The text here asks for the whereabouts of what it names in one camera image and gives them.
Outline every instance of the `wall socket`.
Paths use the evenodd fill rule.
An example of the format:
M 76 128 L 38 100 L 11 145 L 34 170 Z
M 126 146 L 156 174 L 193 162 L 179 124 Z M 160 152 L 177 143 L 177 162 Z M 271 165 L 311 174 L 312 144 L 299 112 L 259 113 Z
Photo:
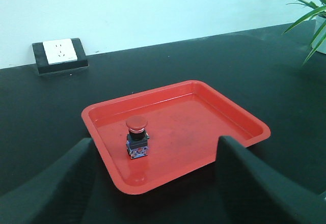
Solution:
M 45 41 L 43 47 L 49 65 L 77 60 L 71 39 Z

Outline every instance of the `white wall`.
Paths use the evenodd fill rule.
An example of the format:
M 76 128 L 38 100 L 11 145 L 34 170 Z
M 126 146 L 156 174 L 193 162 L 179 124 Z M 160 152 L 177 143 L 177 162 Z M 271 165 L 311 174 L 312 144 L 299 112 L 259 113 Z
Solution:
M 86 55 L 295 21 L 291 0 L 0 0 L 0 68 L 34 63 L 31 44 L 79 37 Z

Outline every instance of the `red mushroom button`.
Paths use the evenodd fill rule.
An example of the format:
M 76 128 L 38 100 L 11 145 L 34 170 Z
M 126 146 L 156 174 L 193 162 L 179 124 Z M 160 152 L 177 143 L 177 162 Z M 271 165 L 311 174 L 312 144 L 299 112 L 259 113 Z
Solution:
M 126 126 L 132 133 L 141 133 L 147 126 L 147 120 L 143 116 L 131 116 L 126 120 Z

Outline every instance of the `white pot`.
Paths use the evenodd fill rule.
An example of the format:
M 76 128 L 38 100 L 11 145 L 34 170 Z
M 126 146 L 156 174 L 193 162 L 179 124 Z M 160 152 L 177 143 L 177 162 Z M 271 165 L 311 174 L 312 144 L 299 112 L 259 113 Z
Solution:
M 319 29 L 319 27 L 323 24 L 323 22 L 326 21 L 325 18 L 317 16 L 316 17 L 316 25 L 315 25 L 315 33 Z M 318 41 L 320 40 L 320 37 L 326 33 L 326 27 L 319 33 L 315 41 L 311 44 L 311 46 L 314 48 Z M 323 41 L 323 43 L 317 48 L 318 52 L 326 54 L 326 40 Z

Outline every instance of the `potted plant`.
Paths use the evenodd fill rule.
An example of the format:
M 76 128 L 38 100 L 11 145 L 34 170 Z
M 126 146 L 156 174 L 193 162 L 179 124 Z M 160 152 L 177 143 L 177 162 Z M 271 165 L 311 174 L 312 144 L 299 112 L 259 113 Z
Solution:
M 303 21 L 316 17 L 315 33 L 310 41 L 312 50 L 304 60 L 303 64 L 305 64 L 308 59 L 315 53 L 315 51 L 326 54 L 326 42 L 324 42 L 326 39 L 326 0 L 317 0 L 316 2 L 310 0 L 296 0 L 296 2 L 292 4 L 303 5 L 305 7 L 311 8 L 312 10 L 294 22 L 288 29 L 284 31 L 284 33 L 287 33 L 289 30 L 293 29 Z

